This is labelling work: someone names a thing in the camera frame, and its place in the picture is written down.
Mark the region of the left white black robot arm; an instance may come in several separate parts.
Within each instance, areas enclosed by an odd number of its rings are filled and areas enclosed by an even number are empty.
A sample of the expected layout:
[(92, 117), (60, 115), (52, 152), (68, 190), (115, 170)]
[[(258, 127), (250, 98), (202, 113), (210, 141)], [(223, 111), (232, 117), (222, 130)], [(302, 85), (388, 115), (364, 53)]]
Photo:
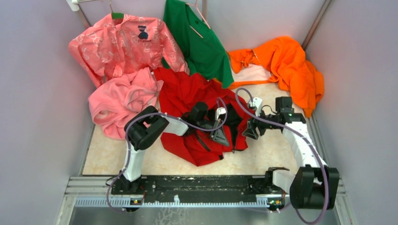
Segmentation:
[(149, 106), (131, 119), (124, 127), (127, 142), (125, 165), (110, 184), (109, 192), (123, 195), (140, 190), (145, 151), (163, 133), (187, 136), (194, 129), (201, 130), (209, 134), (211, 141), (228, 147), (230, 143), (222, 128), (228, 115), (225, 103), (218, 103), (214, 117), (209, 118), (207, 112), (208, 106), (204, 102), (197, 102), (182, 117), (161, 113), (154, 106)]

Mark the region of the red jacket black lining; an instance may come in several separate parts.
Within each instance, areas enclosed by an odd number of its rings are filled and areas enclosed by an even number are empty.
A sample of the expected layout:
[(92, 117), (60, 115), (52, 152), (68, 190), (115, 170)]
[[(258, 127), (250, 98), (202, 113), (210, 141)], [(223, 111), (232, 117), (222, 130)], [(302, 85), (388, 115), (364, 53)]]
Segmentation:
[(225, 152), (247, 149), (243, 132), (247, 129), (250, 116), (240, 107), (247, 105), (244, 99), (236, 99), (233, 91), (223, 89), (218, 82), (208, 81), (198, 73), (188, 75), (162, 67), (153, 72), (157, 81), (163, 81), (159, 93), (163, 113), (183, 118), (198, 102), (204, 102), (208, 106), (207, 118), (214, 120), (217, 98), (220, 97), (227, 106), (223, 131), (229, 141), (228, 146), (211, 140), (208, 132), (192, 129), (184, 136), (163, 133), (161, 143), (165, 150), (196, 166), (203, 166), (222, 160)]

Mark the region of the metal corner post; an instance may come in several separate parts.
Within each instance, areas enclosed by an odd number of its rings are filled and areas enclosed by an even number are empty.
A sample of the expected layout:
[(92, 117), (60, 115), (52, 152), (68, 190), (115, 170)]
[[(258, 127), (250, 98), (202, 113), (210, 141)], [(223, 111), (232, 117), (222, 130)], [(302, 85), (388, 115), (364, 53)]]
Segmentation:
[(302, 45), (301, 45), (301, 47), (303, 48), (304, 51), (308, 48), (308, 46), (309, 46), (309, 44), (310, 44), (310, 42), (311, 42), (311, 40), (312, 40), (312, 38), (313, 38), (315, 32), (317, 31), (317, 29), (318, 29), (318, 27), (320, 26), (320, 24), (321, 24), (321, 22), (322, 22), (324, 16), (325, 16), (326, 13), (327, 13), (327, 11), (328, 11), (330, 5), (331, 5), (333, 2), (334, 2), (333, 0), (325, 0), (325, 1), (323, 2), (323, 4), (322, 4), (322, 6), (321, 6), (321, 9), (320, 9), (319, 13), (317, 14), (317, 16), (316, 16), (316, 18), (315, 18), (313, 24), (311, 25), (311, 27), (310, 27), (310, 29), (309, 29), (309, 31), (308, 31), (308, 33), (307, 33), (307, 35), (306, 35), (306, 37), (305, 37), (305, 39), (304, 39)]

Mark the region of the pink patterned bear jacket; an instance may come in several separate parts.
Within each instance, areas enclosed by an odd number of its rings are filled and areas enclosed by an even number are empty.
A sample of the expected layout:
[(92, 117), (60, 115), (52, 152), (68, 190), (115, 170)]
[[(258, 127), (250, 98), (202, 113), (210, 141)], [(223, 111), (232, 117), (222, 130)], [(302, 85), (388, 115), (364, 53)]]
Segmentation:
[(69, 43), (69, 52), (95, 87), (142, 68), (189, 73), (184, 55), (166, 23), (154, 17), (108, 14)]

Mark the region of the plain pink garment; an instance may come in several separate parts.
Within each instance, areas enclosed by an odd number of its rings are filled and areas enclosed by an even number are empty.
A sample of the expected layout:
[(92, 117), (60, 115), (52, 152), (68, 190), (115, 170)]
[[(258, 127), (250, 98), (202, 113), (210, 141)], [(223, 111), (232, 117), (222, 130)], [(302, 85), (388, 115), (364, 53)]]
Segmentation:
[(124, 139), (125, 125), (148, 106), (157, 105), (162, 86), (148, 67), (107, 81), (88, 98), (93, 123), (106, 137)]

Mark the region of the green shirt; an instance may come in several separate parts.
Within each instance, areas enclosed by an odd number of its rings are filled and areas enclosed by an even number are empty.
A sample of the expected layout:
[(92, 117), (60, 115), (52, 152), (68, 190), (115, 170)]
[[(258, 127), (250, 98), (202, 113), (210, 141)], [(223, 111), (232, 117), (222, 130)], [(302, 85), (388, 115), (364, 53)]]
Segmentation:
[(190, 74), (216, 79), (223, 88), (233, 83), (226, 50), (214, 31), (186, 2), (166, 1), (163, 20), (181, 49)]

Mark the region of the white rail bracket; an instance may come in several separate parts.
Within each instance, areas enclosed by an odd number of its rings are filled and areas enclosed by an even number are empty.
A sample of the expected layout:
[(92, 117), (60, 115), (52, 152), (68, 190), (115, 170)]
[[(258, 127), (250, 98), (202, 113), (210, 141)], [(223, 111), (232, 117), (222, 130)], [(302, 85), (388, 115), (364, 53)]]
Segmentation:
[(92, 1), (100, 1), (100, 0), (66, 0), (70, 9), (73, 12), (77, 12), (80, 10), (80, 3), (92, 2)]

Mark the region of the aluminium frame rail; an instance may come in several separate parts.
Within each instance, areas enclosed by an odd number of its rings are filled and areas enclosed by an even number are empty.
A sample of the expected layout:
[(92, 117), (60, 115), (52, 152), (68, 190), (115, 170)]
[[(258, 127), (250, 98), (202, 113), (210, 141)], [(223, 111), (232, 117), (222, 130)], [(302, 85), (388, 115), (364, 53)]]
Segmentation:
[[(227, 176), (161, 176), (160, 180), (171, 182), (177, 180), (187, 181), (192, 184), (199, 184), (199, 180), (215, 180), (216, 178), (227, 178)], [(88, 194), (103, 195), (107, 192), (108, 186), (106, 181), (111, 181), (111, 176), (78, 176), (70, 177), (67, 183), (65, 194)]]

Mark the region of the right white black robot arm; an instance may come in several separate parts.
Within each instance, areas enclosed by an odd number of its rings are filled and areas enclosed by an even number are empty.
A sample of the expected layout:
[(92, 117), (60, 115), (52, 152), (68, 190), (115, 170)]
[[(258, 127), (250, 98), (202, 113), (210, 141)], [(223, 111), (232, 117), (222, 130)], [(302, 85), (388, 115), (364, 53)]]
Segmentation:
[(257, 140), (267, 130), (279, 129), (286, 138), (295, 157), (298, 170), (291, 172), (284, 167), (271, 167), (266, 172), (264, 187), (270, 193), (280, 189), (290, 195), (296, 209), (334, 208), (339, 184), (339, 172), (329, 167), (321, 158), (311, 140), (302, 113), (292, 107), (291, 97), (276, 98), (276, 113), (265, 114), (262, 99), (249, 100), (248, 108), (254, 117), (247, 122), (244, 136)]

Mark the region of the green clothes hanger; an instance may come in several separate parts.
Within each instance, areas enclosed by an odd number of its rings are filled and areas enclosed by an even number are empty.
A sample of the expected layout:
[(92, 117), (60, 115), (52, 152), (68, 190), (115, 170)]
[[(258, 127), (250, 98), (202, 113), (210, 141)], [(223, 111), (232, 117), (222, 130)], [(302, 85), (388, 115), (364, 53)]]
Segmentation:
[(124, 18), (124, 14), (123, 13), (118, 13), (118, 12), (115, 12), (113, 10), (112, 0), (109, 0), (109, 7), (110, 7), (110, 10), (111, 10), (111, 17), (112, 17), (113, 20), (123, 19)]

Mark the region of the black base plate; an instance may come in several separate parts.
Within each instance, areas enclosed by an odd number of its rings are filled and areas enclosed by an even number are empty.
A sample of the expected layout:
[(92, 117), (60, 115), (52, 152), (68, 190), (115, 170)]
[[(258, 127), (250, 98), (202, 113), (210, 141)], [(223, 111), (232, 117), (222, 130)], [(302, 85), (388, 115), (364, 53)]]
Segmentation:
[(159, 201), (171, 202), (175, 195), (184, 203), (237, 203), (254, 202), (257, 198), (267, 198), (269, 206), (285, 205), (286, 193), (271, 184), (264, 175), (226, 175), (227, 178), (199, 180), (199, 184), (186, 180), (163, 181), (162, 175), (143, 175), (141, 188), (131, 195), (142, 196), (135, 203)]

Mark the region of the orange garment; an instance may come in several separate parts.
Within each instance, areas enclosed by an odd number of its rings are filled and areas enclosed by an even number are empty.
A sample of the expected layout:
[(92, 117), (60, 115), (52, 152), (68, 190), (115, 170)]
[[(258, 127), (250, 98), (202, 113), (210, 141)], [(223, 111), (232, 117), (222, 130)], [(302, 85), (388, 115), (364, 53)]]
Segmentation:
[(228, 52), (232, 83), (228, 89), (243, 85), (277, 83), (289, 92), (293, 103), (305, 117), (311, 118), (324, 95), (324, 78), (306, 59), (306, 53), (295, 39), (282, 36), (255, 48)]

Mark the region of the pink clothes hanger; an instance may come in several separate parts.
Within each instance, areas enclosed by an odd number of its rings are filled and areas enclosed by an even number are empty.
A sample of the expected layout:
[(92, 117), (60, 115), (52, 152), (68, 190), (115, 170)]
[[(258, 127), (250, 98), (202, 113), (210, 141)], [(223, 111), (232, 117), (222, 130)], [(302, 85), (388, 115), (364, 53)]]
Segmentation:
[[(202, 23), (207, 27), (207, 30), (210, 31), (211, 30), (211, 26), (209, 25), (206, 16), (207, 16), (207, 12), (203, 12), (199, 6), (199, 1), (196, 0), (194, 3), (189, 3), (189, 2), (185, 2), (184, 3), (184, 7), (185, 9), (190, 8), (191, 11), (195, 14), (195, 16), (197, 17), (198, 23)], [(189, 30), (192, 31), (193, 33), (196, 34), (197, 37), (201, 38), (201, 39), (205, 39), (205, 37), (198, 31), (195, 29), (195, 27), (193, 25), (190, 24), (190, 22), (188, 22), (188, 26), (189, 26)]]

